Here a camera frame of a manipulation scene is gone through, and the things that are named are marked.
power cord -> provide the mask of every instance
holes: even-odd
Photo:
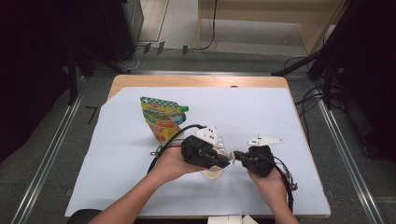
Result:
[[[122,63],[116,63],[116,64],[117,64],[118,66],[122,67],[123,69],[125,69],[127,73],[131,72],[131,70],[135,70],[135,69],[139,66],[139,64],[140,64],[139,57],[137,57],[137,52],[139,52],[140,50],[142,50],[142,49],[137,49],[137,50],[134,52],[134,56],[136,57],[136,60],[137,60],[137,63],[136,63],[136,65],[135,65],[134,67],[127,67],[127,66],[124,66]]]
[[[175,141],[175,139],[179,135],[181,135],[182,133],[184,133],[185,131],[187,131],[188,129],[191,129],[191,128],[203,129],[204,127],[205,126],[202,126],[199,124],[192,124],[192,125],[186,126],[182,129],[180,129],[180,131],[178,131],[177,133],[175,133],[175,135],[173,135],[163,146],[157,147],[156,151],[151,153],[151,155],[153,155],[155,157],[152,160],[151,165],[148,168],[148,173],[152,170],[152,168],[154,168],[155,163],[157,163],[157,160],[161,157],[161,155],[165,152],[165,150],[169,148],[169,146],[172,144],[172,142]]]
[[[305,136],[306,136],[306,141],[308,142],[308,145],[311,147],[311,139],[310,139],[310,134],[309,134],[309,127],[308,127],[308,122],[307,122],[307,120],[306,120],[306,115],[305,115],[305,110],[306,110],[306,108],[304,107],[304,102],[305,101],[307,101],[307,100],[312,100],[312,99],[315,99],[315,97],[314,98],[311,98],[311,97],[313,97],[313,96],[310,96],[310,97],[307,97],[308,96],[308,94],[311,92],[311,91],[314,91],[315,89],[317,89],[317,88],[322,88],[323,86],[316,86],[316,87],[314,87],[314,88],[312,88],[311,90],[309,90],[305,95],[304,95],[304,97],[303,97],[303,100],[301,101],[301,102],[298,102],[299,104],[301,104],[301,109],[302,109],[302,116],[303,116],[303,121],[304,121],[304,126],[305,126]]]
[[[289,206],[290,211],[292,212],[294,199],[293,199],[293,194],[291,193],[292,190],[291,190],[291,186],[290,186],[290,179],[280,170],[280,168],[273,161],[271,161],[266,156],[263,156],[261,153],[256,153],[256,152],[252,152],[252,151],[250,151],[249,154],[251,154],[259,159],[269,161],[271,164],[274,165],[274,168],[276,168],[276,170],[279,172],[280,177],[282,178],[283,184],[285,185],[286,192],[288,194],[288,206]],[[282,164],[283,167],[286,167],[286,165],[285,165],[285,163],[283,163],[283,161],[281,161],[277,157],[274,157],[274,159],[277,159]],[[287,175],[289,175],[289,173],[290,173],[288,168],[285,169],[285,172],[287,173]]]
[[[216,41],[215,41],[215,36],[216,36],[215,28],[216,28],[216,14],[217,14],[217,8],[218,8],[218,1],[219,0],[215,1],[215,8],[214,8],[214,13],[213,13],[213,23],[212,23],[212,25],[210,25],[210,20],[209,20],[209,27],[210,27],[210,29],[212,31],[212,39],[211,39],[210,43],[204,48],[201,48],[201,49],[190,49],[190,50],[199,50],[199,51],[206,50],[206,49],[210,48],[210,46],[212,46],[213,42],[216,43]],[[138,47],[147,48],[148,45],[151,45],[151,43],[147,43],[147,45],[145,45],[145,46],[138,46]],[[159,49],[157,47],[149,47],[149,48],[150,49]]]
[[[284,68],[286,68],[286,64],[288,63],[288,62],[290,62],[291,60],[294,60],[294,59],[304,59],[305,57],[292,57],[292,58],[289,58],[289,59],[287,59],[285,62],[283,62],[283,67]],[[308,66],[308,63],[305,65],[305,67],[309,70],[310,69],[310,67]]]

white tabletop surface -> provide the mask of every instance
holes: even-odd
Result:
[[[147,172],[158,142],[143,118],[140,97],[187,105],[187,120],[216,126],[228,152],[247,151],[258,134],[282,138],[270,146],[286,163],[298,189],[294,214],[327,217],[330,207],[287,88],[124,88],[102,106],[65,215],[79,209],[105,209]],[[184,175],[158,189],[141,217],[271,215],[247,171],[237,161],[216,180]]]

food pouch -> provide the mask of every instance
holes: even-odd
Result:
[[[140,97],[140,103],[146,123],[161,144],[180,131],[178,125],[186,120],[184,112],[189,111],[176,102],[145,96]]]

wrist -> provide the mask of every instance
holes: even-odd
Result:
[[[163,177],[160,174],[156,174],[153,172],[148,173],[145,176],[145,179],[147,179],[150,185],[155,189],[158,189],[160,186],[168,182],[167,180],[163,179]]]
[[[273,202],[273,203],[268,203],[267,204],[273,213],[274,216],[276,215],[284,215],[286,211],[290,211],[288,203],[286,201],[278,201],[278,202]]]

table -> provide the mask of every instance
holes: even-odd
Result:
[[[155,150],[158,142],[144,122],[138,99],[151,93],[166,100],[173,97],[176,102],[184,104],[190,100],[185,125],[190,124],[188,121],[199,123],[204,120],[207,123],[201,124],[217,126],[226,149],[230,151],[246,151],[246,141],[257,136],[254,135],[256,133],[282,137],[285,142],[273,145],[271,149],[288,165],[299,184],[299,189],[293,194],[295,215],[330,215],[330,207],[285,78],[122,75],[114,79],[107,103],[102,106],[66,216],[78,209],[106,208],[145,175],[152,160],[149,153]],[[211,100],[216,103],[212,104],[208,97],[213,97]],[[200,98],[204,98],[207,104],[200,103]],[[239,108],[238,101],[241,100],[248,114],[241,116],[238,113],[237,119],[225,122],[224,119],[230,116],[227,111]],[[256,110],[249,109],[249,105],[256,103]],[[262,121],[263,125],[256,125],[257,120]],[[194,173],[167,183],[151,197],[140,216],[246,214],[253,217],[272,216],[248,178],[246,169],[239,164],[228,166],[217,180],[208,180],[200,173]]]
[[[216,20],[296,23],[308,54],[315,52],[334,24],[346,0],[219,0]],[[198,48],[201,47],[201,19],[213,19],[215,0],[198,2]]]

